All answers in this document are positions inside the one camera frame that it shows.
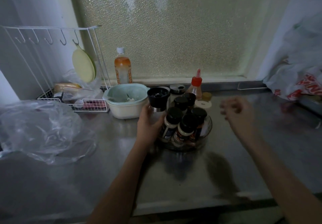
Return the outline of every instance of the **black cap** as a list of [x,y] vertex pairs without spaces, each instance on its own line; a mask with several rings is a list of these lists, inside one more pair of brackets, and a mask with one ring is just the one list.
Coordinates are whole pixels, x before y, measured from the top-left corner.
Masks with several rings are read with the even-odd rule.
[[181,109],[182,111],[185,111],[188,107],[188,100],[184,97],[176,97],[174,99],[175,107]]
[[203,108],[193,108],[191,110],[191,113],[196,116],[197,118],[197,122],[198,122],[198,125],[201,125],[204,123],[204,119],[206,118],[207,116],[207,112],[206,110],[204,110]]
[[177,125],[181,121],[181,118],[183,116],[183,112],[179,108],[169,108],[168,114],[167,114],[167,121],[170,124]]
[[191,92],[187,92],[183,95],[183,97],[187,98],[188,106],[193,106],[195,104],[195,100],[196,100],[195,94],[193,94]]
[[151,88],[147,91],[150,105],[154,108],[166,108],[170,93],[162,87]]
[[170,85],[170,93],[174,95],[181,95],[185,92],[185,86],[182,84]]
[[197,118],[193,114],[185,114],[180,122],[180,128],[186,132],[193,132],[197,128]]

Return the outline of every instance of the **frosted glass window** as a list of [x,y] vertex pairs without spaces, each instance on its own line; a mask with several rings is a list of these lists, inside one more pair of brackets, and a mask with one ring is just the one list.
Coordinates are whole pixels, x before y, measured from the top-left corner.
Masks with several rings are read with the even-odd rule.
[[124,46],[133,78],[242,75],[262,0],[74,0],[98,37],[112,79]]

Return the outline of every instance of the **person's left hand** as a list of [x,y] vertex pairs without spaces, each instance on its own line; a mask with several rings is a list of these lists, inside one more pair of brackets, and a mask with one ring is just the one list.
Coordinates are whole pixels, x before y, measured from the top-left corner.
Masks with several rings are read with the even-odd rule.
[[164,116],[161,116],[155,124],[150,123],[151,110],[150,104],[144,105],[138,121],[138,132],[136,143],[148,148],[157,138],[161,126],[164,122]]

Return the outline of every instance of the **stainless steel countertop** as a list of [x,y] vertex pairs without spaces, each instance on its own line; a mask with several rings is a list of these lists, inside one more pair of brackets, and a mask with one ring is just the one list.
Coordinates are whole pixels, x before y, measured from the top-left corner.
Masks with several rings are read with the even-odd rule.
[[[270,92],[213,92],[209,113],[213,128],[206,145],[190,153],[151,149],[134,215],[272,197],[251,157],[219,114],[220,101],[236,94],[247,96],[254,105],[265,140],[284,163],[313,193],[322,192],[322,128],[314,128],[318,124],[314,116]],[[0,161],[4,176],[0,214],[40,219],[90,214],[131,150],[138,120],[119,120],[110,112],[80,115],[98,134],[96,151],[64,166],[48,166],[21,154]]]

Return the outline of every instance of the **pepper grinder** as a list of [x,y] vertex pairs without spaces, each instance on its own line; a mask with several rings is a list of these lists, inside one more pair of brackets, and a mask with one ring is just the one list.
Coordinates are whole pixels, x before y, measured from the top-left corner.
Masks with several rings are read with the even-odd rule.
[[150,102],[150,109],[152,111],[150,122],[154,124],[162,116],[167,109],[167,102],[170,96],[169,90],[163,87],[151,88],[147,91],[147,97]]

